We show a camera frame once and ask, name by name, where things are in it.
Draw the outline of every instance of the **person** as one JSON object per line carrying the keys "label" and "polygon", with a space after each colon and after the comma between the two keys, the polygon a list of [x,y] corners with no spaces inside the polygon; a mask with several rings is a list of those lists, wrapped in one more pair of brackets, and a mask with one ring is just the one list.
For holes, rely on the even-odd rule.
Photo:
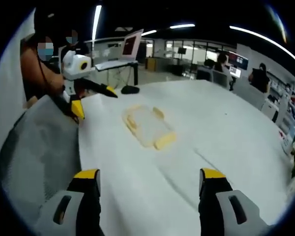
{"label": "person", "polygon": [[84,42],[78,41],[78,33],[72,30],[71,33],[67,34],[66,37],[68,44],[62,49],[60,55],[61,69],[63,69],[63,58],[68,51],[75,51],[76,54],[90,57],[90,51]]}
{"label": "person", "polygon": [[233,81],[233,78],[231,76],[231,73],[229,69],[226,68],[226,62],[227,62],[227,57],[225,53],[220,53],[217,57],[217,62],[214,65],[214,70],[217,70],[219,72],[222,72],[227,75],[227,80],[228,80],[228,88],[230,88],[231,82]]}
{"label": "person", "polygon": [[204,66],[206,66],[206,67],[212,69],[212,68],[214,67],[214,64],[215,64],[215,62],[214,62],[213,60],[211,60],[211,59],[206,59],[206,60],[205,60],[205,63],[204,63]]}
{"label": "person", "polygon": [[36,35],[21,43],[20,63],[27,100],[34,96],[39,99],[46,94],[62,93],[63,76],[51,64],[40,59],[37,52]]}
{"label": "person", "polygon": [[250,84],[263,93],[268,93],[270,90],[270,79],[266,75],[266,65],[261,63],[259,69],[253,69],[249,75]]}

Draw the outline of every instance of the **desk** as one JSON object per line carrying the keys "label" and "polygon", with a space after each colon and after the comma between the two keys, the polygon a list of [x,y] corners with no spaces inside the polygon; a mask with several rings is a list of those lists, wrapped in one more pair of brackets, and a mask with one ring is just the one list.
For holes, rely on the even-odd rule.
{"label": "desk", "polygon": [[261,112],[275,123],[279,113],[279,107],[266,98],[265,103],[261,108]]}
{"label": "desk", "polygon": [[121,67],[126,67],[126,66],[130,66],[133,68],[133,83],[134,85],[138,85],[138,63],[133,63],[133,62],[129,62],[128,64],[123,64],[123,65],[116,65],[111,67],[112,65],[110,65],[109,67],[107,67],[107,64],[105,66],[103,66],[103,63],[97,64],[95,65],[97,71],[104,71],[104,70],[110,70],[110,69],[118,69]]}
{"label": "desk", "polygon": [[[222,171],[233,189],[260,208],[266,223],[276,222],[286,208],[292,167],[270,119],[207,81],[139,87],[138,94],[117,91],[118,99],[82,99],[81,166],[101,169],[100,225],[106,235],[200,235],[203,167]],[[142,147],[121,119],[135,104],[162,110],[177,141],[161,151]]]}

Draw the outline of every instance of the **white cloth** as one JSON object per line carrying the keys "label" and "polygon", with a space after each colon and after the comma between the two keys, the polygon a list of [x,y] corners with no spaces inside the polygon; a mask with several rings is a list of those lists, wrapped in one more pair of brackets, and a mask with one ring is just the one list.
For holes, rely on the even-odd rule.
{"label": "white cloth", "polygon": [[26,97],[20,65],[20,42],[35,32],[34,12],[20,25],[0,60],[0,150],[14,123],[24,112]]}
{"label": "white cloth", "polygon": [[[240,97],[204,80],[150,83],[118,99],[82,99],[82,170],[101,170],[105,235],[201,235],[200,168],[218,169],[274,224],[286,207],[288,158],[279,128]],[[177,140],[145,148],[123,123],[124,109],[144,104],[164,112]]]}

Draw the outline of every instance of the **face mask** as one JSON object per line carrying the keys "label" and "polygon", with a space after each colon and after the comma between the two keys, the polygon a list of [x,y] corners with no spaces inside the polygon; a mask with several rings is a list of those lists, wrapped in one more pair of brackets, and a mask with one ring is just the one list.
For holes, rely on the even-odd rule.
{"label": "face mask", "polygon": [[49,61],[54,54],[53,43],[38,43],[37,53],[41,60]]}
{"label": "face mask", "polygon": [[78,37],[66,37],[66,40],[68,41],[68,43],[76,43],[78,41]]}

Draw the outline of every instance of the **ceiling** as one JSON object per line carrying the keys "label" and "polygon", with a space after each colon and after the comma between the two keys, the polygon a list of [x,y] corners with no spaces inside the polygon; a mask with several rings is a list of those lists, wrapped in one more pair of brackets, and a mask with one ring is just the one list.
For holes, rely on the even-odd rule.
{"label": "ceiling", "polygon": [[[295,4],[267,1],[277,11],[289,33],[288,41],[272,21],[265,4],[258,1],[95,1],[91,6],[68,6],[60,8],[61,26],[73,28],[80,40],[90,40],[95,6],[101,4],[102,11],[96,38],[124,36],[128,32],[115,31],[117,27],[158,30],[150,38],[206,39],[232,45],[242,43],[272,58],[295,75],[295,61],[276,46],[256,36],[232,30],[238,26],[264,35],[295,55]],[[168,29],[169,26],[194,23],[188,29]]]}

